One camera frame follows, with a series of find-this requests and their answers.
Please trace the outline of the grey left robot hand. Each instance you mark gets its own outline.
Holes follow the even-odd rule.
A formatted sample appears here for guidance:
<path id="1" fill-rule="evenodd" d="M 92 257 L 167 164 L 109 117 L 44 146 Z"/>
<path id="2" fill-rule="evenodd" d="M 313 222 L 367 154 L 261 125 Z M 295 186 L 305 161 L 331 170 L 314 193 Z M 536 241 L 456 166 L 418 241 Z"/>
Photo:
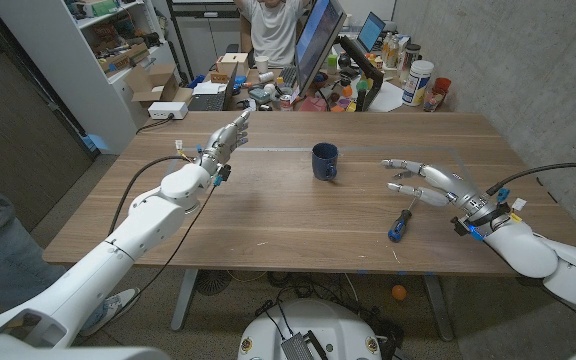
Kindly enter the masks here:
<path id="1" fill-rule="evenodd" d="M 195 164 L 204 168 L 209 174 L 214 175 L 217 168 L 225 165 L 231 154 L 241 145 L 248 142 L 246 132 L 250 110 L 243 111 L 233 122 L 216 130 L 209 138 L 206 146 Z"/>

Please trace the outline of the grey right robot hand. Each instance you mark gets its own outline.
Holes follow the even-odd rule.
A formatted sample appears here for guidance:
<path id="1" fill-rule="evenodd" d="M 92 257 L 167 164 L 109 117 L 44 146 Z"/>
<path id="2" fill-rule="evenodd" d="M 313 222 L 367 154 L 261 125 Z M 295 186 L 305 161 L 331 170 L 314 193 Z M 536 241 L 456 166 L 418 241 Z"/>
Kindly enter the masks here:
<path id="1" fill-rule="evenodd" d="M 418 176 L 429 185 L 426 188 L 388 183 L 389 190 L 410 195 L 435 207 L 451 204 L 462 210 L 463 217 L 451 220 L 454 230 L 460 236 L 471 234 L 483 240 L 511 220 L 510 209 L 506 204 L 494 204 L 490 196 L 480 192 L 472 182 L 445 168 L 399 159 L 382 160 L 381 165 L 387 169 L 402 169 L 402 172 L 393 176 L 394 179 Z"/>

